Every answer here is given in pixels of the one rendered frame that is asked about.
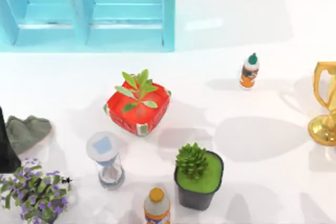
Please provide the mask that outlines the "red square plant pot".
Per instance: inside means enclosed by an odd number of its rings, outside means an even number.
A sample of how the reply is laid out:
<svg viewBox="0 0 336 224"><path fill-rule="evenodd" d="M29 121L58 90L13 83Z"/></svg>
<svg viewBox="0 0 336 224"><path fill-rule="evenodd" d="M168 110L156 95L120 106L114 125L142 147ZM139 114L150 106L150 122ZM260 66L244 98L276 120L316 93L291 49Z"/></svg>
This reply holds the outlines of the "red square plant pot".
<svg viewBox="0 0 336 224"><path fill-rule="evenodd" d="M154 83L148 69L138 74L122 73L124 83L103 109L118 126L138 136L147 136L158 125L170 104L171 91Z"/></svg>

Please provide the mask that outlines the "green-capped orange bottle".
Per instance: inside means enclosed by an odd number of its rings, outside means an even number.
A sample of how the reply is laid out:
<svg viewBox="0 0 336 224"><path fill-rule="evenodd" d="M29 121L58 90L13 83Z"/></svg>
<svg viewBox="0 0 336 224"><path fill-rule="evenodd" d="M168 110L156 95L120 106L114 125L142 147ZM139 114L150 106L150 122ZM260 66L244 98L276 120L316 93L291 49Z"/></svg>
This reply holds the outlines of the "green-capped orange bottle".
<svg viewBox="0 0 336 224"><path fill-rule="evenodd" d="M244 89L251 89L255 84L255 79L260 68L259 59L254 52L245 61L241 68L239 84Z"/></svg>

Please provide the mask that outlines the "blue hourglass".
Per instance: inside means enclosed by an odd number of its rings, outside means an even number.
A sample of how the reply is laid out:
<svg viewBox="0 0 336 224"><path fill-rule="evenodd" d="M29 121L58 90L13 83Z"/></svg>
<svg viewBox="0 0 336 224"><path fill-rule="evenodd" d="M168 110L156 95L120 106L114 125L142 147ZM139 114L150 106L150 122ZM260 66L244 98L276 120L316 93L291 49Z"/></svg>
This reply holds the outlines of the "blue hourglass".
<svg viewBox="0 0 336 224"><path fill-rule="evenodd" d="M102 187L116 190L124 182L125 173L121 164L122 140L111 132L96 132L86 143L86 152L97 164L98 178Z"/></svg>

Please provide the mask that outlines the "black pot green succulent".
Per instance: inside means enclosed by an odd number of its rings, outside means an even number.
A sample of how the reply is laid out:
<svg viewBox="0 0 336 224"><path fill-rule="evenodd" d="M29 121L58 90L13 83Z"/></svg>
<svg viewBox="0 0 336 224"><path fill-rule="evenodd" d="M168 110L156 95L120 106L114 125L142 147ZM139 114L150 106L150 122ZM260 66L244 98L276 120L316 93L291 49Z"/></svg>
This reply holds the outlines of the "black pot green succulent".
<svg viewBox="0 0 336 224"><path fill-rule="evenodd" d="M179 203L186 208L204 211L220 189L224 162L215 152L187 143L178 149L174 181Z"/></svg>

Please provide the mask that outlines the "light blue rack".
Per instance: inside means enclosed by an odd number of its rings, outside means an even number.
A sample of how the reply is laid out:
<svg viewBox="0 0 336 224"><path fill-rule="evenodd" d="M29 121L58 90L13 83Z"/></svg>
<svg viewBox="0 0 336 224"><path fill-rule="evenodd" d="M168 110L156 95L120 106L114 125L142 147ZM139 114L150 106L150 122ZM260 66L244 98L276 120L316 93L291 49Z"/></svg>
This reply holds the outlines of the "light blue rack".
<svg viewBox="0 0 336 224"><path fill-rule="evenodd" d="M175 0L0 0L0 52L173 51Z"/></svg>

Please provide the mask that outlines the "orange-capped grey bottle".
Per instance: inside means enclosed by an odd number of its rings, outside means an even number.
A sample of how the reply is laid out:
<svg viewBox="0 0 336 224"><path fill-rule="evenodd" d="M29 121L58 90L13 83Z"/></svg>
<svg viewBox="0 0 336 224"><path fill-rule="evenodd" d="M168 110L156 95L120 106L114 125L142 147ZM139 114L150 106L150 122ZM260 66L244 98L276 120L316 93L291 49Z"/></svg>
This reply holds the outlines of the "orange-capped grey bottle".
<svg viewBox="0 0 336 224"><path fill-rule="evenodd" d="M154 187L144 200L146 224L171 224L170 200L163 189Z"/></svg>

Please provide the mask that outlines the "grey-green cloth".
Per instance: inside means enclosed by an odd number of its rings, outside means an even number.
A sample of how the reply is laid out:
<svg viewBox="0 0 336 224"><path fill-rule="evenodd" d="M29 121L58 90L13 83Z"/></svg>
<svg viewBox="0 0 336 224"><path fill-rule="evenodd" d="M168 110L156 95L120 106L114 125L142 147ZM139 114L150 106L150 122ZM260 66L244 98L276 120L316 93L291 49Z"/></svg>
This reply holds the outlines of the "grey-green cloth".
<svg viewBox="0 0 336 224"><path fill-rule="evenodd" d="M34 147L47 137L52 130L48 119L30 115L26 119L9 116L6 132L14 152L19 155Z"/></svg>

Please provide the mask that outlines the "gold trophy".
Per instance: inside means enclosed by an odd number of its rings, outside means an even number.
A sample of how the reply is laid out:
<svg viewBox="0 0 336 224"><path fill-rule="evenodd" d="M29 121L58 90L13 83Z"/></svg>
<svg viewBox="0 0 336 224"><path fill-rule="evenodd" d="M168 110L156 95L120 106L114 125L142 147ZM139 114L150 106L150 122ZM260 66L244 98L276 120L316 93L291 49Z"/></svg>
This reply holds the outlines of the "gold trophy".
<svg viewBox="0 0 336 224"><path fill-rule="evenodd" d="M319 92L321 74L327 71L331 76L327 100ZM324 146L336 146L336 61L318 62L313 74L313 92L317 101L329 114L319 115L308 123L308 132L312 139Z"/></svg>

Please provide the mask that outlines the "purple flower plant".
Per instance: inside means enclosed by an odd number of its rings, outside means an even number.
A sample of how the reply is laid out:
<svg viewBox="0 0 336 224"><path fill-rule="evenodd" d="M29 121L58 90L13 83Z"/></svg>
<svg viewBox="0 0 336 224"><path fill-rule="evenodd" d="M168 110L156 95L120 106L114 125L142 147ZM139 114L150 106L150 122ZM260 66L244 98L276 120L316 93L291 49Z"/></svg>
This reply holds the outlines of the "purple flower plant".
<svg viewBox="0 0 336 224"><path fill-rule="evenodd" d="M24 158L13 174L0 174L0 206L19 206L26 224L54 224L67 210L71 182L58 170L43 173L38 159Z"/></svg>

